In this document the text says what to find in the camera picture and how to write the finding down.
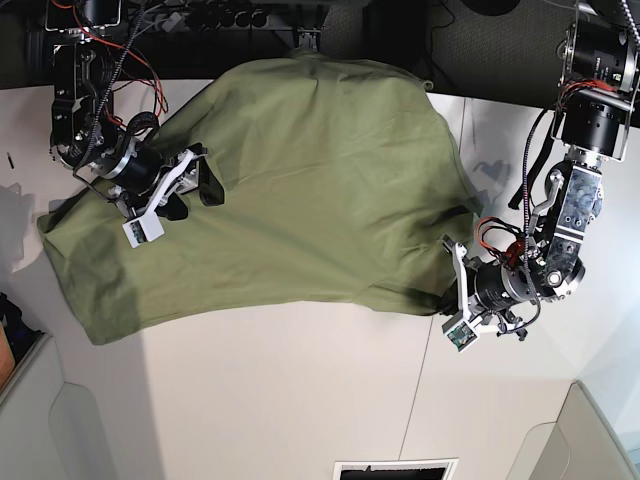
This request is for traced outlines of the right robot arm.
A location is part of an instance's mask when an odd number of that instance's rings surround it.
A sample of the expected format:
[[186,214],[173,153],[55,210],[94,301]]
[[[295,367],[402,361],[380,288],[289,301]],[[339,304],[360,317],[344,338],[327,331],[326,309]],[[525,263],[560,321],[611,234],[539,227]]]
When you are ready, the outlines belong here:
[[133,48],[142,32],[145,2],[138,2],[135,17],[128,21],[124,42],[108,36],[126,8],[123,1],[48,2],[45,29],[63,37],[52,56],[51,155],[91,190],[96,187],[82,176],[85,169],[109,182],[109,189],[97,194],[128,220],[148,211],[182,220],[188,215],[182,196],[196,191],[203,205],[219,206],[225,201],[224,189],[207,164],[204,146],[195,144],[166,156],[153,145],[159,116],[168,109],[158,77],[146,82],[154,90],[152,110],[129,120],[116,114],[115,84],[126,61],[151,66]]

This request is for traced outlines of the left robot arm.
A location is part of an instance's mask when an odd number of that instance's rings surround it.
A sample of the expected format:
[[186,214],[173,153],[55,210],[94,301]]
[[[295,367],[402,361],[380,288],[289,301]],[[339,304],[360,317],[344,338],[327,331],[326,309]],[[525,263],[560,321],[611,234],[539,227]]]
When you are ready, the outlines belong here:
[[536,160],[523,159],[521,185],[508,206],[521,225],[478,221],[475,240],[489,260],[470,258],[450,237],[456,281],[441,310],[442,330],[458,351],[483,335],[525,340],[531,320],[514,307],[559,301],[585,275],[579,257],[587,227],[601,212],[601,166],[621,162],[639,108],[639,5],[578,1],[563,42],[553,120]]

